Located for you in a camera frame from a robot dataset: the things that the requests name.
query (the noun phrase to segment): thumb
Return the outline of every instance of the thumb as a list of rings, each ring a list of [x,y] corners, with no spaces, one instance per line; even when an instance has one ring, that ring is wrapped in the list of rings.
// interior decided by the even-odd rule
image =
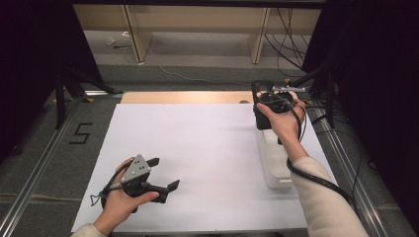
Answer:
[[[142,204],[148,203],[149,201],[156,199],[158,196],[159,196],[158,192],[145,193],[140,197],[135,197],[134,198],[135,199],[135,204],[136,205],[142,205]]]
[[[274,114],[275,114],[275,113],[271,110],[271,108],[269,108],[269,107],[267,107],[267,106],[265,106],[265,105],[263,105],[263,104],[261,104],[261,103],[258,103],[256,106],[258,107],[259,111],[260,111],[262,114],[264,114],[266,117],[268,117],[268,118],[270,118],[272,115],[274,115]]]

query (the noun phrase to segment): aluminum rail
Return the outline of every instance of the aluminum rail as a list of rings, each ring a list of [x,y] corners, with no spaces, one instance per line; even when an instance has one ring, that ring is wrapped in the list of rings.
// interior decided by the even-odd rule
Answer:
[[[318,116],[324,115],[324,110],[317,109],[315,110]],[[389,236],[387,231],[385,230],[382,220],[374,207],[373,202],[371,201],[367,191],[363,185],[363,182],[357,177],[357,171],[352,165],[348,154],[346,153],[336,131],[331,129],[329,123],[324,119],[321,120],[321,125],[325,130],[330,130],[330,132],[326,132],[327,138],[338,158],[338,161],[343,168],[345,176],[347,180],[354,184],[356,178],[357,183],[355,185],[355,198],[357,200],[357,204],[359,205],[364,218],[366,219],[368,225],[370,226],[370,230],[374,236]]]
[[[35,166],[33,172],[28,177],[25,185],[22,187],[20,193],[14,200],[13,204],[9,208],[8,212],[4,215],[0,225],[0,236],[9,237],[15,230],[19,219],[25,211],[32,194],[36,190],[40,180],[45,172],[48,164],[61,141],[63,134],[65,133],[68,122],[73,116],[74,112],[81,104],[82,99],[73,99],[68,107],[68,114],[64,122],[59,129],[56,129],[52,138],[49,140],[48,145],[43,151],[40,160]]]

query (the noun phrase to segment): person's left hand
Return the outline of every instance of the person's left hand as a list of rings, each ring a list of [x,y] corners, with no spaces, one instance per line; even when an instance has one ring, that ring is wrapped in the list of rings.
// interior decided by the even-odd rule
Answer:
[[[133,159],[125,160],[120,167]],[[114,183],[119,183],[125,172],[126,170],[121,171],[115,178]],[[140,197],[130,197],[122,189],[110,191],[104,210],[93,225],[104,235],[110,235],[119,224],[129,218],[134,209],[156,199],[158,196],[158,192],[145,193]]]

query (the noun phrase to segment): hand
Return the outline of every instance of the hand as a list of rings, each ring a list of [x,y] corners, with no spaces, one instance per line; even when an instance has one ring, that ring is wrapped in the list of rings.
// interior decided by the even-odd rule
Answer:
[[[296,114],[299,117],[301,123],[304,121],[305,115],[305,103],[299,99],[294,99],[295,110]],[[298,137],[298,123],[296,121],[296,117],[292,112],[285,112],[281,114],[274,113],[269,107],[258,104],[258,109],[262,114],[268,117],[269,121],[271,122],[271,127],[274,133],[283,140],[283,138],[297,138]]]
[[[125,160],[120,167],[133,159]],[[120,172],[115,178],[114,183],[119,183],[125,172]],[[113,190],[108,195],[104,210],[93,225],[104,235],[110,235],[119,224],[129,218],[134,209],[158,196],[159,193],[157,192],[149,192],[140,197],[130,197],[122,189]]]
[[[295,107],[293,109],[302,123],[305,115],[305,103],[299,99],[294,99],[294,102]],[[301,143],[299,143],[298,123],[292,112],[276,114],[269,107],[260,103],[257,107],[262,114],[268,117],[272,130],[283,143],[283,146],[292,162],[308,155],[305,149],[301,146]]]

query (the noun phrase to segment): white table surface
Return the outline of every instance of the white table surface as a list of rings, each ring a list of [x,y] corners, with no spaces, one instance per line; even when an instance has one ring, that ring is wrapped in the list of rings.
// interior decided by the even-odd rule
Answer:
[[[127,158],[158,157],[148,181],[180,180],[166,203],[150,202],[115,232],[242,233],[304,228],[294,187],[273,190],[264,180],[251,104],[117,105],[72,231],[102,211],[96,195]],[[330,167],[310,123],[301,142]]]

